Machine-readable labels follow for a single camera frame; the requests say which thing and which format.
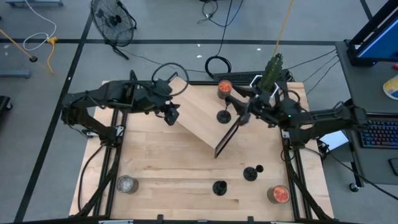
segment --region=white paper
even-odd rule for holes
[[[348,142],[347,137],[343,134],[342,131],[336,131],[334,133],[326,134],[320,139],[321,141],[329,145],[329,150],[336,149],[337,147]]]

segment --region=keyboard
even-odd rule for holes
[[[363,147],[398,149],[398,119],[370,119],[368,124],[359,134]]]
[[[219,82],[222,80],[228,80],[231,83],[245,83],[250,84],[256,75],[262,75],[264,71],[255,71],[255,72],[230,72],[230,73],[215,73],[214,81]],[[283,69],[281,74],[286,76],[287,81],[289,82],[289,71],[287,69]]]

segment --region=wooden table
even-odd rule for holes
[[[216,86],[194,87],[224,106],[223,100],[216,96]],[[308,109],[303,84],[288,83],[288,87],[300,95],[302,106]],[[97,108],[95,118],[103,124],[110,124],[112,113],[111,109]],[[220,125],[231,126],[232,122]],[[82,166],[99,144],[97,138],[88,140]],[[315,141],[310,141],[307,147],[318,150]],[[158,214],[163,214],[165,220],[247,220],[248,216],[253,216],[256,221],[294,221],[291,202],[275,205],[266,196],[269,187],[289,186],[286,166],[280,159],[281,150],[279,129],[267,128],[266,123],[254,118],[238,129],[224,151],[214,159],[214,149],[182,125],[168,126],[153,113],[129,114],[118,177],[130,175],[137,178],[139,190],[131,195],[116,191],[111,218],[153,220]],[[87,167],[83,180],[83,205],[98,186],[103,156],[104,150]],[[308,191],[332,217],[319,156],[301,150],[301,157]],[[254,182],[246,181],[244,168],[258,164],[264,167],[264,172]],[[219,197],[212,191],[217,180],[228,183],[224,196]],[[77,192],[78,185],[70,214],[78,212]],[[107,194],[106,189],[100,214],[104,213]],[[300,216],[305,217],[298,189],[297,194]]]

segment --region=gray table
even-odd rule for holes
[[[398,75],[398,71],[392,68],[394,63],[379,62],[369,68],[353,67],[345,42],[337,42],[336,49],[353,103],[368,114],[396,114],[398,117],[398,101],[390,99],[382,90],[387,80]],[[348,131],[347,134],[354,159],[351,164],[356,166],[353,168],[375,184],[398,185],[398,176],[394,175],[388,163],[389,159],[398,158],[398,150],[364,149],[356,131]]]

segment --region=desk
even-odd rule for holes
[[[368,114],[398,114],[398,101],[390,99],[382,90],[382,85],[397,75],[397,71],[392,69],[394,63],[379,62],[370,68],[353,67],[346,53],[346,44],[337,42],[336,49],[353,103]],[[375,184],[398,185],[398,176],[394,175],[388,163],[389,159],[398,158],[398,150],[364,149],[356,131],[347,131],[347,134],[353,151],[353,168]],[[363,186],[358,178],[356,184]]]
[[[192,86],[212,97],[220,105],[223,100],[216,96],[216,86]],[[289,83],[301,97],[302,106],[308,109],[302,83]],[[95,118],[110,124],[111,109],[95,111]],[[82,166],[99,147],[99,140],[89,139]],[[316,149],[315,141],[307,144]],[[131,195],[115,192],[111,218],[156,219],[163,214],[165,220],[247,220],[294,221],[292,203],[275,205],[266,197],[269,187],[288,185],[286,166],[280,159],[282,141],[277,128],[269,129],[264,122],[252,118],[240,127],[224,151],[214,159],[214,149],[183,126],[168,126],[154,114],[129,114],[119,164],[118,177],[130,175],[139,181],[139,190]],[[104,151],[88,165],[83,180],[82,204],[92,196],[98,186]],[[309,151],[301,152],[307,189],[325,213],[333,216],[321,160]],[[243,177],[247,166],[261,164],[264,172],[254,182]],[[217,180],[228,183],[228,191],[222,196],[212,192]],[[76,214],[77,192],[70,214]],[[108,191],[105,190],[101,211],[104,213]],[[300,216],[304,216],[302,203]]]

